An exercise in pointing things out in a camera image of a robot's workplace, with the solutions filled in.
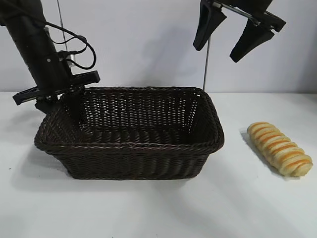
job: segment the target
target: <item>woven basket rim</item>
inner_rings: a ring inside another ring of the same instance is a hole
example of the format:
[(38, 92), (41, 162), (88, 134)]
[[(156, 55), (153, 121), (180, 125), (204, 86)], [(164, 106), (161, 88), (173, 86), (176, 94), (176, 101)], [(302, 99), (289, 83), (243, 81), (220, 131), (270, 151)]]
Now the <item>woven basket rim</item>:
[[(175, 92), (197, 92), (202, 94), (201, 96), (207, 97), (209, 100), (209, 95), (201, 88), (197, 87), (87, 87), (85, 91), (120, 91), (120, 92), (128, 92), (128, 91), (175, 91)], [(221, 148), (221, 135), (222, 131), (216, 127), (218, 136), (214, 137), (209, 141), (205, 141), (202, 143), (192, 143), (192, 144), (160, 144), (160, 143), (135, 143), (135, 142), (126, 142), (126, 143), (84, 143), (84, 142), (71, 142), (71, 143), (62, 143), (62, 142), (50, 142), (47, 141), (45, 137), (43, 137), (41, 131), (45, 130), (44, 126), (48, 123), (53, 114), (58, 113), (60, 107), (55, 107), (50, 113), (46, 115), (43, 119), (38, 133), (35, 137), (34, 142), (37, 145), (49, 146), (53, 148), (86, 148), (86, 149), (133, 149), (133, 150), (143, 150), (143, 149), (154, 149), (154, 150), (207, 150), (207, 151), (216, 151)]]

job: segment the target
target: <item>metal pole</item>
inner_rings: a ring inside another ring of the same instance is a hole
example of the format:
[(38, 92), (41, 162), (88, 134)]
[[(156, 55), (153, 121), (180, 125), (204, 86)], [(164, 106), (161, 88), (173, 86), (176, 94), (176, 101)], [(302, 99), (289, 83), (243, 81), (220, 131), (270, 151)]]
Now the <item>metal pole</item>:
[(205, 75), (204, 75), (204, 85), (203, 85), (203, 90), (204, 91), (206, 90), (206, 80), (207, 80), (207, 71), (208, 71), (210, 42), (211, 42), (211, 38), (209, 37), (208, 46), (207, 46), (207, 54), (206, 54), (206, 63), (205, 63)]

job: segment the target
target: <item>twisted bread loaf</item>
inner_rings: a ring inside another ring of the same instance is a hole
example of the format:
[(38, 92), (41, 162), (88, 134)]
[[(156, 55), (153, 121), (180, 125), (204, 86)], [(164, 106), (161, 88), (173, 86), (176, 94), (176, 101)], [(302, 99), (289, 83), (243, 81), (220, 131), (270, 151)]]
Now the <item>twisted bread loaf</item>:
[(274, 125), (256, 122), (247, 130), (250, 139), (267, 161), (284, 176), (304, 176), (312, 168), (310, 156)]

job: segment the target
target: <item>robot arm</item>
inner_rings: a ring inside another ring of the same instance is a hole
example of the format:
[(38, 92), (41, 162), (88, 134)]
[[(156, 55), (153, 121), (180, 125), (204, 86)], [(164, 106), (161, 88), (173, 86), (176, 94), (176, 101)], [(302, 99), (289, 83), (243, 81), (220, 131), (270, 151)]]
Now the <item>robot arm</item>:
[(285, 21), (269, 13), (267, 8), (273, 0), (201, 0), (201, 12), (194, 47), (200, 51), (215, 29), (227, 18), (222, 8), (248, 18), (245, 30), (232, 50), (230, 57), (238, 62), (255, 47), (273, 38), (280, 32)]
[(99, 82), (96, 71), (72, 74), (67, 57), (74, 52), (56, 51), (46, 27), (53, 24), (46, 22), (40, 0), (0, 0), (0, 23), (7, 27), (37, 84), (13, 97), (18, 105), (36, 99), (36, 107), (47, 113), (58, 94)]

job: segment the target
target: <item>black cable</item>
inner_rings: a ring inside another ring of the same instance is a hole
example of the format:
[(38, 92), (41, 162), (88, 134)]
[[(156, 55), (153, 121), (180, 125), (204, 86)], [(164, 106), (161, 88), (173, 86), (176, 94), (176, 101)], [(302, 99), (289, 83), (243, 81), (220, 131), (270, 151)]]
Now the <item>black cable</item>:
[(64, 44), (68, 43), (69, 41), (71, 41), (71, 40), (73, 40), (73, 39), (76, 39), (76, 37), (72, 37), (72, 38), (70, 38), (70, 39), (68, 39), (68, 40), (66, 40), (66, 41), (63, 41), (63, 42), (56, 42), (56, 41), (54, 41), (54, 40), (51, 38), (51, 36), (50, 36), (50, 34), (49, 34), (48, 32), (46, 32), (46, 34), (47, 34), (48, 38), (49, 38), (54, 44), (57, 44), (57, 45), (64, 45)]
[(72, 62), (75, 66), (81, 68), (81, 69), (84, 69), (84, 70), (89, 70), (89, 69), (92, 69), (95, 65), (96, 65), (96, 62), (97, 62), (97, 55), (96, 55), (96, 52), (94, 50), (94, 48), (87, 42), (86, 38), (82, 37), (82, 36), (79, 36), (79, 35), (76, 35), (75, 33), (73, 33), (72, 31), (70, 30), (67, 30), (63, 27), (60, 27), (60, 26), (57, 26), (53, 23), (50, 23), (50, 22), (47, 22), (47, 21), (44, 21), (44, 20), (41, 20), (41, 19), (38, 19), (37, 17), (29, 14), (28, 12), (26, 12), (25, 10), (19, 8), (18, 6), (16, 6), (15, 4), (7, 1), (7, 0), (4, 0), (8, 5), (10, 5), (11, 7), (17, 9), (18, 11), (20, 11), (21, 13), (23, 13), (24, 15), (28, 16), (28, 17), (31, 17), (33, 20), (36, 20), (40, 23), (43, 23), (45, 25), (48, 25), (48, 26), (51, 26), (55, 29), (58, 29), (60, 31), (63, 31), (63, 32), (66, 32), (68, 33), (69, 35), (72, 35), (74, 38), (77, 38), (79, 39), (80, 41), (82, 41), (90, 50), (91, 52), (93, 53), (93, 63), (89, 66), (89, 67), (84, 67), (84, 66), (81, 66), (79, 64), (77, 64), (76, 62), (72, 61), (71, 59), (66, 59), (66, 61), (69, 61), (69, 62)]

